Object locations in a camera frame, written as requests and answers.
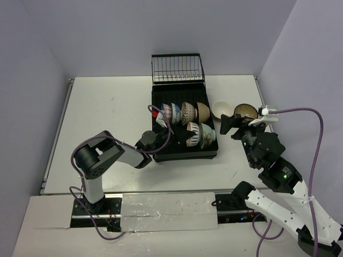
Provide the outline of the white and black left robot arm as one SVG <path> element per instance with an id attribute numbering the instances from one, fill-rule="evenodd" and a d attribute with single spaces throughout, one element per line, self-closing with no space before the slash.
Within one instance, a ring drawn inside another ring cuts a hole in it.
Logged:
<path id="1" fill-rule="evenodd" d="M 134 146 L 115 139 L 109 131 L 102 131 L 81 143 L 72 153 L 72 166 L 81 176 L 85 208 L 96 214 L 105 206 L 102 175 L 115 163 L 125 163 L 135 169 L 146 167 L 151 156 L 164 148 L 185 143 L 196 133 L 172 127 L 162 132 L 146 131 Z"/>

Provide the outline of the dark blue patterned bowl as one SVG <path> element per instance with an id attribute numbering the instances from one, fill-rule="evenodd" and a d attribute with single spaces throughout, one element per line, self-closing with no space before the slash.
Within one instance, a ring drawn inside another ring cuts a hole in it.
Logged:
<path id="1" fill-rule="evenodd" d="M 167 119 L 171 122 L 172 121 L 172 108 L 171 108 L 171 106 L 163 103 L 161 105 L 161 110 L 166 115 Z"/>

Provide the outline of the pale green bowl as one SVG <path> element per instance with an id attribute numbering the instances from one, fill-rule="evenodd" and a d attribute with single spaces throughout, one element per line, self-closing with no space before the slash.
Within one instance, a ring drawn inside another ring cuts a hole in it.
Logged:
<path id="1" fill-rule="evenodd" d="M 214 129 L 204 123 L 200 123 L 199 128 L 201 133 L 199 144 L 201 149 L 205 149 L 216 140 L 216 133 Z"/>

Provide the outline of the red lattice patterned bowl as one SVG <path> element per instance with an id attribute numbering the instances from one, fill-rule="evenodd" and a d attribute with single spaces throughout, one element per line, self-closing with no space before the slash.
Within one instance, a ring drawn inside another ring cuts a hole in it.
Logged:
<path id="1" fill-rule="evenodd" d="M 182 103 L 182 125 L 186 125 L 189 122 L 194 122 L 198 116 L 197 109 L 188 102 Z"/>

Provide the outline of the blue and white floral bowl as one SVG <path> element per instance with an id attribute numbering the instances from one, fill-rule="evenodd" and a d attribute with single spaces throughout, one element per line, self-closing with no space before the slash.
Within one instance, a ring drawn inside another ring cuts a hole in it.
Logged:
<path id="1" fill-rule="evenodd" d="M 182 120 L 182 109 L 175 103 L 171 103 L 171 109 L 172 109 L 172 123 L 174 125 L 177 125 Z"/>

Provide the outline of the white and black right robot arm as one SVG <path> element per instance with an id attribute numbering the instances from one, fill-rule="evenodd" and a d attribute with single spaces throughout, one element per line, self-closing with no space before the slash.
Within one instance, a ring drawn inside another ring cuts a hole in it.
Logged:
<path id="1" fill-rule="evenodd" d="M 240 182 L 231 192 L 226 206 L 254 209 L 279 224 L 292 235 L 309 256 L 339 256 L 342 225 L 336 222 L 309 194 L 306 182 L 290 162 L 276 133 L 265 132 L 266 124 L 241 115 L 221 116 L 220 133 L 231 136 L 244 148 L 249 166 L 260 170 L 258 178 L 290 206 L 288 210 L 267 198 L 248 182 Z"/>

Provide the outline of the black bowl tan outside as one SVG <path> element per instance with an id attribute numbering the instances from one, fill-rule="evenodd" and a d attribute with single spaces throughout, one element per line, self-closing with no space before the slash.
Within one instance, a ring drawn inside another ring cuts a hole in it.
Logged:
<path id="1" fill-rule="evenodd" d="M 207 105 L 197 102 L 197 108 L 198 108 L 198 119 L 200 123 L 206 123 L 206 121 L 210 117 L 210 109 Z"/>

